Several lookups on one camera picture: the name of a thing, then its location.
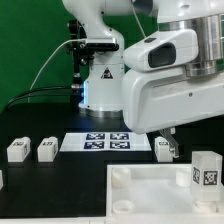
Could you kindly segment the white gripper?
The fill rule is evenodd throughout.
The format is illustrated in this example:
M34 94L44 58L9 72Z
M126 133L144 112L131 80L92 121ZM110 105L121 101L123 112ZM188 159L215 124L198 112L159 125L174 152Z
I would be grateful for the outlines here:
M122 94L126 126L138 134L160 130L178 158L175 126L224 114L224 72L188 78L181 67L149 73L129 70Z

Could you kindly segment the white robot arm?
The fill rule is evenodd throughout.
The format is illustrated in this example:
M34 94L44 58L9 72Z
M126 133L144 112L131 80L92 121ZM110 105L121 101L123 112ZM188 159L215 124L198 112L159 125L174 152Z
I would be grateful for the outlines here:
M122 115L135 133L224 114L224 0L62 0L84 28L90 74L81 111ZM143 12L158 29L133 44L108 27L108 15Z

